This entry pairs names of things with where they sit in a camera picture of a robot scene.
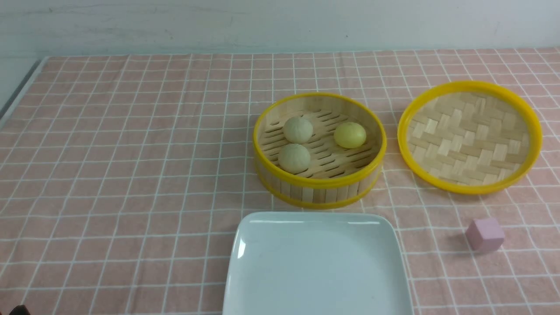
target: bamboo steamer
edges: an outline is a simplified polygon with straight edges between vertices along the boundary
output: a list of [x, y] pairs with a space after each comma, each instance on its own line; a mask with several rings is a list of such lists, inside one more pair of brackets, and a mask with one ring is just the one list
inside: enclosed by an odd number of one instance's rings
[[[311, 165], [299, 174], [278, 166], [278, 153], [289, 142], [284, 123], [300, 116], [313, 125], [313, 136], [303, 143]], [[343, 122], [356, 122], [366, 130], [366, 142], [344, 149], [333, 133]], [[333, 209], [358, 201], [374, 186], [381, 172], [386, 135], [379, 119], [362, 104], [328, 93], [294, 95], [270, 106], [253, 132], [255, 166], [260, 181], [278, 198], [309, 209]]]

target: bamboo steamer lid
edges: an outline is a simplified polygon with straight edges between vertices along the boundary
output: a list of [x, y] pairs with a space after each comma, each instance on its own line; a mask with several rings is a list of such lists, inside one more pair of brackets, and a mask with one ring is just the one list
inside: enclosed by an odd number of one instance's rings
[[453, 82], [410, 105], [398, 139], [405, 162], [424, 180], [453, 192], [489, 193], [530, 169], [542, 133], [530, 106], [512, 92]]

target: yellow bun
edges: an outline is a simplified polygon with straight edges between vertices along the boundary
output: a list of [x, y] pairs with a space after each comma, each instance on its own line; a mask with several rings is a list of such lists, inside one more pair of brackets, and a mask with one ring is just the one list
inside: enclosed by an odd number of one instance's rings
[[343, 148], [355, 149], [366, 142], [366, 130], [358, 123], [341, 123], [334, 131], [334, 142]]

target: woven bamboo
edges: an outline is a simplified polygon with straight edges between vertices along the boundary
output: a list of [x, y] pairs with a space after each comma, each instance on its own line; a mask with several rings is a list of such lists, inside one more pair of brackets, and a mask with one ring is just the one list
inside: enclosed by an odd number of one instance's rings
[[425, 171], [465, 186], [511, 176], [525, 162], [529, 142], [527, 124], [515, 108], [472, 92], [431, 100], [414, 115], [407, 132], [413, 159]]
[[[294, 116], [313, 125], [313, 135], [302, 144], [309, 150], [311, 165], [296, 176], [287, 175], [278, 166], [280, 149], [289, 143], [282, 127]], [[343, 122], [364, 127], [366, 142], [362, 146], [344, 149], [336, 145], [333, 133]], [[367, 108], [341, 96], [316, 93], [279, 101], [255, 125], [259, 178], [272, 193], [292, 204], [318, 209], [343, 206], [348, 204], [346, 201], [357, 201], [374, 185], [381, 169], [380, 159], [371, 167], [385, 146], [383, 135], [382, 126]], [[370, 169], [358, 173], [364, 168]]]

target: table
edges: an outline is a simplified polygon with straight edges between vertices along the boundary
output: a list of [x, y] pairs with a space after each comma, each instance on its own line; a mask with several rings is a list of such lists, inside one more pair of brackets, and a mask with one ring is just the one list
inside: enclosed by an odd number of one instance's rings
[[[542, 122], [540, 159], [505, 191], [449, 194], [399, 155], [402, 111], [457, 80], [503, 85]], [[385, 126], [380, 180], [337, 211], [394, 225], [417, 314], [560, 313], [558, 48], [48, 58], [0, 132], [0, 311], [220, 314], [240, 220], [302, 211], [259, 183], [251, 127], [316, 90]], [[489, 216], [506, 243], [472, 253], [463, 231]]]

